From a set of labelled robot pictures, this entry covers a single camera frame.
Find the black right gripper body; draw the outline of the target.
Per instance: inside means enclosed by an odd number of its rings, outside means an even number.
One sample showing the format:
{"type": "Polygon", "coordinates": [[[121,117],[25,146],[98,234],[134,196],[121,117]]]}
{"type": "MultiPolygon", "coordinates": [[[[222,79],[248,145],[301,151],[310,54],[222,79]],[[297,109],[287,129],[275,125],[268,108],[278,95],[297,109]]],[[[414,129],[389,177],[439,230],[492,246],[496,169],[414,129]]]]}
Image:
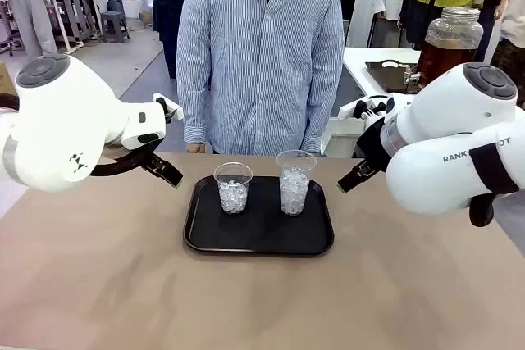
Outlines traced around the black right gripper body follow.
{"type": "Polygon", "coordinates": [[[358,164],[360,172],[386,172],[396,146],[390,140],[389,128],[383,118],[370,125],[359,137],[357,147],[364,159],[358,164]]]}

